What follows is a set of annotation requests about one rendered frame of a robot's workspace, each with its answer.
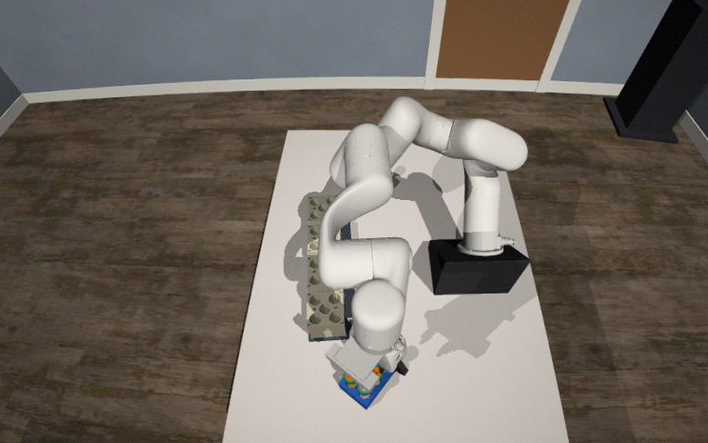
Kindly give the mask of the beige bucket adapter block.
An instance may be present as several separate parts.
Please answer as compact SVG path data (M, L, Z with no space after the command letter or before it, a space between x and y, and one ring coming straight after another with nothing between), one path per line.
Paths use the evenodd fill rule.
M308 225L320 224L329 204L337 195L308 197Z
M319 250L319 226L320 224L307 225L307 254L308 257L318 256ZM340 235L339 235L340 232ZM336 236L336 240L341 240L341 230Z
M306 328L311 338L347 336L343 291L307 293Z
M307 257L307 290L311 292L331 292L343 291L345 299L345 290L334 290L326 287L319 277L318 256Z

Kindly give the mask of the blue tube rack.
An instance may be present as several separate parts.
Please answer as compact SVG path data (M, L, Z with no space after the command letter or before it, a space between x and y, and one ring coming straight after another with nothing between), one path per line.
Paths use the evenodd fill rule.
M386 385L386 383L389 381L391 376L394 374L394 372L389 373L389 372L383 372L382 378L380 380L380 383L376 385L372 391L371 395L369 398L362 399L357 391L357 386L355 388L349 388L344 381L344 379L341 379L340 382L338 383L340 386L340 389L345 391L351 398L353 398L357 403L359 403L362 407L365 409L368 408L372 402L375 400L377 395L380 393L380 391L383 389L383 387Z

